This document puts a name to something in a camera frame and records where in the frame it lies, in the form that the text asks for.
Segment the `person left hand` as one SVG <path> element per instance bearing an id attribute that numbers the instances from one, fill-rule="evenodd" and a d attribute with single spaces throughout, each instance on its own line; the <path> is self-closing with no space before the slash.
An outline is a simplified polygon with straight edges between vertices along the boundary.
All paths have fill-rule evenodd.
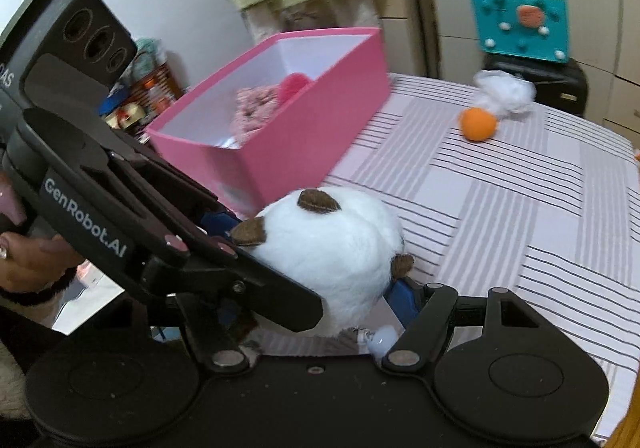
<path id="1" fill-rule="evenodd" d="M 60 235 L 34 239 L 1 234 L 1 287 L 13 293 L 39 292 L 58 281 L 67 269 L 85 261 Z"/>

